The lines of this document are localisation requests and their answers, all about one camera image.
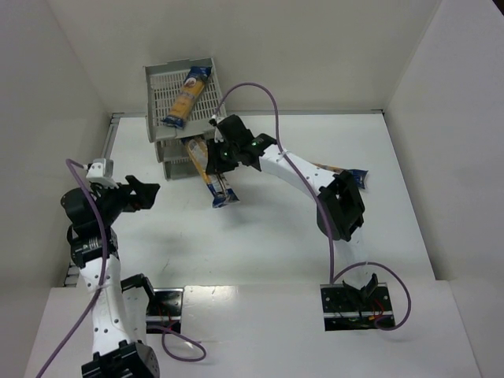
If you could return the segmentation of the spaghetti bag with text label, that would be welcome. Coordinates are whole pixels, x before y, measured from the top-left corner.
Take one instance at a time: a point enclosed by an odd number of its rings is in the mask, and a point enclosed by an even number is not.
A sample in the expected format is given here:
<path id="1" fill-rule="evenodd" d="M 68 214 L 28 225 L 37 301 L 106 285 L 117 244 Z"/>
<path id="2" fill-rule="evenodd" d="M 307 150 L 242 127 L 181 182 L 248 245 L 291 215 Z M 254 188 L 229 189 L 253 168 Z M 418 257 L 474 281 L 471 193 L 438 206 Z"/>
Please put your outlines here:
<path id="1" fill-rule="evenodd" d="M 200 135 L 186 138 L 183 139 L 183 145 L 198 174 L 213 196 L 212 207 L 218 209 L 238 202 L 238 196 L 223 174 L 206 171 L 209 152 L 205 139 Z"/>

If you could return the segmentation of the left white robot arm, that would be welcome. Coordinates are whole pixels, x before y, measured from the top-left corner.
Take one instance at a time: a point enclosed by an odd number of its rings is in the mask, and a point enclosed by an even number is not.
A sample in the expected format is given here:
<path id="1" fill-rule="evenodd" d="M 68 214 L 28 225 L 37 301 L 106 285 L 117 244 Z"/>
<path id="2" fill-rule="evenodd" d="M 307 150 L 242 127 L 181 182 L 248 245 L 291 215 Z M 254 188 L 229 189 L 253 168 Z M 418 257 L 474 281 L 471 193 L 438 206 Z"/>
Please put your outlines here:
<path id="1" fill-rule="evenodd" d="M 127 176 L 113 187 L 92 184 L 61 198 L 71 224 L 67 231 L 71 260 L 91 295 L 92 357 L 84 377 L 159 377 L 160 367 L 146 343 L 146 308 L 154 296 L 142 273 L 121 279 L 113 222 L 123 213 L 150 209 L 160 189 Z"/>

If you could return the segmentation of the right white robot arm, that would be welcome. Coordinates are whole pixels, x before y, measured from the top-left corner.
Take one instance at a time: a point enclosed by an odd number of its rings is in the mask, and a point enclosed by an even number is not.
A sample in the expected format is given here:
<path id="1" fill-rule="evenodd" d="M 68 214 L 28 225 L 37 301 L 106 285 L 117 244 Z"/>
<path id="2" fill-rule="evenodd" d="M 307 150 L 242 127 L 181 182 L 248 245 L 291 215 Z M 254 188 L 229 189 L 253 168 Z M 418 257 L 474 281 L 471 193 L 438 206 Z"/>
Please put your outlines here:
<path id="1" fill-rule="evenodd" d="M 206 171 L 230 172 L 239 165 L 268 173 L 314 200 L 317 226 L 328 238 L 330 282 L 335 274 L 335 242 L 351 241 L 364 223 L 365 205 L 353 175 L 347 170 L 333 172 L 310 163 L 285 150 L 278 139 L 267 134 L 253 135 L 240 117 L 212 116 L 209 124 L 214 137 L 207 142 Z"/>

